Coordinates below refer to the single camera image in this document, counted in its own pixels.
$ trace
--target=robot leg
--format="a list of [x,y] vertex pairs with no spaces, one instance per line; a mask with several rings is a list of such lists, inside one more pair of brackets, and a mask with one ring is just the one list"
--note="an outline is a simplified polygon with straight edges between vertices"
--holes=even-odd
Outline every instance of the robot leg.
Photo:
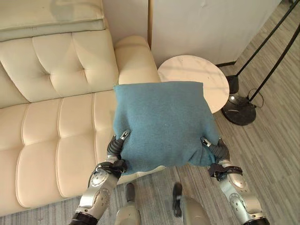
[[126,185],[127,204],[118,211],[114,225],[140,225],[141,215],[135,207],[135,187],[132,183]]

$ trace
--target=sofa backrest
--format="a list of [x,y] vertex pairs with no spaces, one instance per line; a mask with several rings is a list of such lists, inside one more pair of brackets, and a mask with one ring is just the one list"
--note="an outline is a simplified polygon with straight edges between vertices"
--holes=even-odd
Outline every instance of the sofa backrest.
[[118,75],[109,30],[0,42],[0,108],[112,90]]

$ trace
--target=floor lamp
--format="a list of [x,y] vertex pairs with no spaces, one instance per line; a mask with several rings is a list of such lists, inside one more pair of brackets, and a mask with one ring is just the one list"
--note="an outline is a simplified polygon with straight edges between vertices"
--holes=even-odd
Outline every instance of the floor lamp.
[[237,72],[236,75],[227,76],[227,80],[229,83],[229,93],[234,94],[239,91],[239,75],[241,72],[245,69],[245,67],[249,64],[249,62],[256,56],[256,54],[261,50],[261,48],[264,46],[264,44],[269,40],[269,38],[274,34],[274,32],[278,29],[278,27],[282,24],[282,22],[286,19],[286,17],[291,13],[291,11],[295,8],[297,3],[300,0],[296,0],[289,10],[286,12],[286,14],[282,17],[282,19],[278,22],[278,24],[274,27],[274,29],[271,31],[271,33],[266,37],[266,39],[262,42],[262,44],[258,47],[258,49],[253,53],[253,55],[248,59],[248,61],[245,63],[245,65]]
[[275,69],[278,67],[284,56],[289,51],[290,47],[294,43],[297,35],[300,32],[300,24],[298,25],[298,28],[296,29],[293,37],[291,38],[290,42],[286,46],[285,50],[279,57],[278,61],[275,63],[272,70],[269,72],[267,77],[264,79],[264,81],[261,83],[259,88],[256,90],[254,95],[249,98],[248,97],[240,97],[240,96],[234,96],[230,95],[228,98],[228,101],[226,105],[222,108],[223,115],[232,123],[237,125],[247,125],[249,123],[252,123],[256,118],[256,106],[251,103],[251,101],[255,98],[255,96],[259,93],[260,89],[264,86],[264,84],[267,82],[267,80],[271,77]]

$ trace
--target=sofa cushion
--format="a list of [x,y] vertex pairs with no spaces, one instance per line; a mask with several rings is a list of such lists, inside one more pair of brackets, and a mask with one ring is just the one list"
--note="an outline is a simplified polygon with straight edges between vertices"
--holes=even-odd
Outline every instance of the sofa cushion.
[[0,108],[112,90],[119,72],[109,30],[0,42]]
[[106,159],[115,107],[104,91],[0,109],[0,216],[81,195]]
[[101,0],[0,1],[0,41],[104,29]]

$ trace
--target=marble tabletop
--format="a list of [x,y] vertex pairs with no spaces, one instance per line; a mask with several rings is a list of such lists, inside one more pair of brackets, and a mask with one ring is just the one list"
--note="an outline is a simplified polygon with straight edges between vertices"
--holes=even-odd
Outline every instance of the marble tabletop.
[[203,83],[203,94],[212,113],[219,111],[229,97],[229,85],[223,72],[208,60],[180,55],[165,61],[158,69],[162,82],[196,81]]

